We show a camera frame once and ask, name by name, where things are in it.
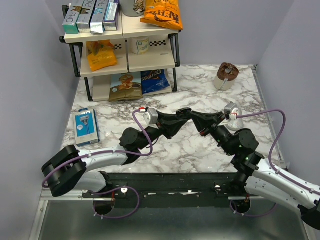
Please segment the black earbud charging case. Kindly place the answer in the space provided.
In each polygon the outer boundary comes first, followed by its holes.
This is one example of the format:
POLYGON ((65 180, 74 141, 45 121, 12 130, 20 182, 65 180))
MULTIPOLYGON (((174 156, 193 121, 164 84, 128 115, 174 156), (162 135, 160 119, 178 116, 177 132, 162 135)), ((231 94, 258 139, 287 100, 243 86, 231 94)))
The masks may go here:
POLYGON ((180 120, 190 120, 192 109, 189 107, 181 108, 176 111, 176 117, 180 120))

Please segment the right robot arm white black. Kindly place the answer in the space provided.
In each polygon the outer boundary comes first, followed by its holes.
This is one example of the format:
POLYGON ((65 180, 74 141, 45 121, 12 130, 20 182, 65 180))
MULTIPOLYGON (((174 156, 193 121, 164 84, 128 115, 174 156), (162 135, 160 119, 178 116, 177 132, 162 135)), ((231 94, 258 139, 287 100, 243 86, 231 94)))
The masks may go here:
POLYGON ((271 156, 264 158, 257 152, 259 143, 250 129, 243 128, 231 134, 225 126, 243 118, 238 110, 214 114, 192 111, 190 118, 201 136, 211 135, 225 154, 233 157, 231 164, 237 176, 230 183, 230 191, 234 195, 247 192, 298 211, 305 224, 319 230, 319 185, 274 165, 271 156))

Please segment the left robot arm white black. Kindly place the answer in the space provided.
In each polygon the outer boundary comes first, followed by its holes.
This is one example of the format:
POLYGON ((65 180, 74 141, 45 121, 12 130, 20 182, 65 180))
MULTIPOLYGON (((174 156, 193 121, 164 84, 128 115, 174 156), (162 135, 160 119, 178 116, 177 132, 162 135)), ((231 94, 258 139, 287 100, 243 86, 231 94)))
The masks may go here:
POLYGON ((104 173, 95 171, 129 165, 140 157, 150 156, 154 143, 161 136, 168 140, 174 137, 191 119, 191 111, 190 108, 183 108, 175 114, 167 114, 148 107, 134 110, 132 117, 138 129, 125 129, 119 144, 114 147, 98 150, 78 150, 74 145, 64 147, 42 166, 42 187, 50 189, 53 197, 61 197, 75 189, 93 191, 101 198, 107 197, 111 185, 104 173))

